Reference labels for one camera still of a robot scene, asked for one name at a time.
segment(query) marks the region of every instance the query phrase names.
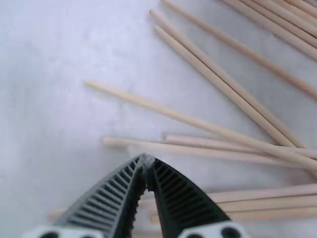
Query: bamboo skewer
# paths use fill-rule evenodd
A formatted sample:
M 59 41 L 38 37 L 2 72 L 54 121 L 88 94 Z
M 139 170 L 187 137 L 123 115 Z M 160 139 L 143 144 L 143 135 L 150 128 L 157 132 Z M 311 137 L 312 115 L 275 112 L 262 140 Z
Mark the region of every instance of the bamboo skewer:
M 259 149 L 263 152 L 269 153 L 271 155 L 280 157 L 285 161 L 292 162 L 292 163 L 298 163 L 309 170 L 317 170 L 317 161 L 314 161 L 308 157 L 297 155 L 295 153 L 279 149 L 278 147 L 276 147 L 274 145 L 256 140 L 254 138 L 250 138 L 250 137 L 245 136 L 245 135 L 241 135 L 241 134 L 236 133 L 234 131 L 231 131 L 227 128 L 221 127 L 217 124 L 206 122 L 206 121 L 200 120 L 196 117 L 176 112 L 176 111 L 174 111 L 166 106 L 156 104 L 154 102 L 145 100 L 145 99 L 138 97 L 138 96 L 134 96 L 134 95 L 129 94 L 129 93 L 124 92 L 124 91 L 119 91 L 117 89 L 110 88 L 110 87 L 104 86 L 102 84 L 93 82 L 93 81 L 86 82 L 86 85 L 88 85 L 90 87 L 94 87 L 95 89 L 98 89 L 98 90 L 103 91 L 105 93 L 112 94 L 112 95 L 117 96 L 121 99 L 127 100 L 131 103 L 135 103 L 139 106 L 146 107 L 154 112 L 160 113 L 160 114 L 165 115 L 167 117 L 170 117 L 172 119 L 181 121 L 183 123 L 186 123 L 186 124 L 189 124 L 189 125 L 192 125 L 195 127 L 198 127 L 200 129 L 206 130 L 206 131 L 211 132 L 211 133 L 216 133 L 216 134 L 222 135 L 225 138 L 228 138 L 229 140 L 235 141 L 237 143 L 245 144 L 245 145 L 248 145 L 250 147 Z
M 269 0 L 265 1 L 258 1 L 258 0 L 240 0 L 244 4 L 251 7 L 253 10 L 257 11 L 258 13 L 261 13 L 263 16 L 267 17 L 271 21 L 275 22 L 277 25 L 283 27 L 284 29 L 288 30 L 289 32 L 293 33 L 294 35 L 298 36 L 302 40 L 306 41 L 310 45 L 317 47 L 317 39 L 307 33 L 306 31 L 302 30 L 301 28 L 297 27 L 296 25 L 293 25 L 291 22 L 288 22 L 287 20 L 283 19 L 279 15 L 275 15 L 273 12 L 266 9 L 266 5 L 269 2 Z M 288 12 L 288 10 L 284 9 L 283 7 L 279 6 L 278 4 L 271 2 L 275 5 L 277 5 L 282 10 Z
M 309 5 L 313 7 L 317 7 L 317 1 L 316 0 L 305 0 Z
M 233 78 L 231 78 L 219 65 L 217 65 L 211 58 L 209 58 L 203 51 L 196 47 L 193 43 L 184 38 L 179 32 L 177 32 L 165 19 L 159 16 L 153 10 L 150 10 L 150 14 L 163 26 L 165 30 L 171 36 L 173 36 L 178 42 L 191 51 L 198 59 L 200 59 L 207 67 L 215 72 L 220 79 L 227 83 L 239 96 L 241 96 L 247 103 L 249 103 L 255 110 L 257 110 L 265 119 L 268 120 L 279 132 L 288 139 L 288 142 L 283 143 L 286 146 L 291 146 L 292 143 L 297 147 L 304 147 L 289 129 L 273 115 L 266 107 L 264 107 L 259 101 L 257 101 L 247 90 L 240 86 Z
M 233 221 L 271 221 L 281 219 L 299 219 L 317 216 L 317 207 L 301 207 L 288 209 L 228 212 L 227 216 Z M 152 225 L 159 225 L 159 216 L 151 216 Z
M 242 145 L 228 142 L 228 141 L 194 137 L 194 136 L 167 134 L 165 136 L 164 143 L 201 147 L 201 148 L 208 148 L 208 149 L 214 149 L 214 150 L 226 150 L 226 151 L 235 151 L 235 152 L 244 152 L 244 153 L 261 153 L 261 151 L 250 148 L 248 146 L 242 146 Z M 317 150 L 291 148 L 291 147 L 285 147 L 285 146 L 279 146 L 279 148 L 292 151 L 294 153 L 317 160 Z
M 225 212 L 317 207 L 317 195 L 225 202 L 219 203 L 218 206 Z
M 309 22 L 304 21 L 297 15 L 291 13 L 290 11 L 286 10 L 285 8 L 281 7 L 277 3 L 271 0 L 252 0 L 257 4 L 262 5 L 266 9 L 270 10 L 271 12 L 279 15 L 280 17 L 284 18 L 285 20 L 293 23 L 294 25 L 298 26 L 300 29 L 312 34 L 313 36 L 317 36 L 317 28 L 310 24 Z
M 317 49 L 309 45 L 302 39 L 298 38 L 297 36 L 293 35 L 289 31 L 280 27 L 276 23 L 267 19 L 260 13 L 254 11 L 252 8 L 248 7 L 247 5 L 245 5 L 239 0 L 223 0 L 223 1 L 227 3 L 228 5 L 232 6 L 233 8 L 235 8 L 240 13 L 252 19 L 254 22 L 264 27 L 266 30 L 271 31 L 272 33 L 274 33 L 275 35 L 277 35 L 284 41 L 288 42 L 289 44 L 293 45 L 297 49 L 306 53 L 313 59 L 317 60 Z
M 285 0 L 288 3 L 298 7 L 299 9 L 303 10 L 304 12 L 308 13 L 309 15 L 317 18 L 317 9 L 312 5 L 302 1 L 302 0 Z
M 282 167 L 291 167 L 298 168 L 297 165 L 281 162 L 276 160 L 275 157 L 269 157 L 265 155 L 257 155 L 257 154 L 247 154 L 241 152 L 232 152 L 232 151 L 222 151 L 222 150 L 212 150 L 205 148 L 196 148 L 189 146 L 181 146 L 181 145 L 169 145 L 162 144 L 157 142 L 149 142 L 149 141 L 140 141 L 140 140 L 129 140 L 122 139 L 116 137 L 108 137 L 104 136 L 102 138 L 103 145 L 105 146 L 113 146 L 113 147 L 127 147 L 127 146 L 139 146 L 143 149 L 156 150 L 159 152 L 168 152 L 175 153 L 181 155 L 190 155 L 190 156 L 201 156 L 206 158 L 213 159 L 224 159 L 224 160 L 232 160 L 232 161 L 240 161 L 240 162 L 248 162 L 248 163 L 259 163 L 259 164 L 268 164 L 274 166 L 282 166 Z
M 215 203 L 226 203 L 244 200 L 303 196 L 312 194 L 317 194 L 317 183 L 282 188 L 216 192 L 208 193 L 207 195 Z M 141 199 L 139 201 L 140 209 L 152 210 L 153 207 L 155 207 L 155 199 Z
M 304 19 L 305 21 L 309 22 L 310 24 L 317 26 L 317 19 L 313 16 L 309 15 L 308 13 L 304 12 L 303 10 L 289 4 L 285 0 L 273 0 L 275 3 L 279 4 L 283 8 L 289 10 L 293 14 L 297 15 L 298 17 Z
M 232 88 L 230 88 L 221 78 L 211 71 L 204 63 L 197 59 L 185 47 L 168 35 L 159 27 L 155 27 L 157 34 L 165 40 L 176 52 L 178 52 L 186 61 L 188 61 L 196 70 L 205 76 L 219 90 L 221 90 L 232 102 L 251 117 L 264 131 L 282 145 L 295 147 L 280 131 L 278 131 L 270 122 L 268 122 L 258 111 L 248 104 Z
M 188 12 L 184 11 L 180 7 L 174 5 L 170 1 L 163 0 L 162 2 L 165 5 L 167 5 L 168 7 L 170 7 L 171 9 L 173 9 L 174 11 L 176 11 L 176 12 L 180 13 L 181 15 L 183 15 L 184 17 L 186 17 L 188 20 L 192 21 L 193 23 L 195 23 L 196 25 L 198 25 L 199 27 L 204 29 L 205 31 L 213 34 L 215 37 L 217 37 L 218 39 L 220 39 L 221 41 L 223 41 L 227 45 L 235 48 L 239 52 L 241 52 L 244 55 L 250 57 L 251 59 L 253 59 L 257 63 L 263 65 L 266 68 L 268 68 L 269 70 L 271 70 L 272 72 L 274 72 L 278 76 L 282 77 L 283 79 L 285 79 L 289 83 L 293 84 L 294 86 L 296 86 L 297 88 L 301 89 L 306 94 L 310 95 L 315 100 L 317 100 L 317 89 L 312 87 L 312 86 L 310 86 L 304 80 L 302 80 L 302 79 L 300 79 L 298 77 L 295 77 L 295 76 L 289 74 L 288 72 L 286 72 L 285 70 L 283 70 L 281 67 L 270 63 L 267 58 L 259 55 L 258 53 L 254 52 L 254 51 L 252 51 L 250 48 L 248 48 L 244 44 L 242 44 L 239 41 L 237 41 L 236 39 L 234 39 L 234 38 L 222 33 L 217 28 L 209 26 L 208 24 L 204 23 L 203 21 L 195 18 L 193 15 L 191 15 Z

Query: white surface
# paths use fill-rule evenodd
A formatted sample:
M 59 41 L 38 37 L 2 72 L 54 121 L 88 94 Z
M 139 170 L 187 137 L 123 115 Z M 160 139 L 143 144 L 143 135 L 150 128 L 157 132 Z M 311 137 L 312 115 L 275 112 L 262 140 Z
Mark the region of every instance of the white surface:
M 205 22 L 317 86 L 316 62 L 218 1 L 178 1 Z M 83 86 L 94 79 L 218 123 L 269 137 L 153 32 L 148 10 L 173 25 L 317 148 L 317 103 L 265 68 L 162 7 L 158 0 L 0 1 L 0 231 L 18 237 L 47 223 L 133 155 L 102 135 L 160 140 L 207 133 Z M 161 154 L 206 191 L 312 182 L 304 171 Z M 145 214 L 136 229 L 152 230 Z M 315 237 L 317 219 L 243 223 L 256 238 Z

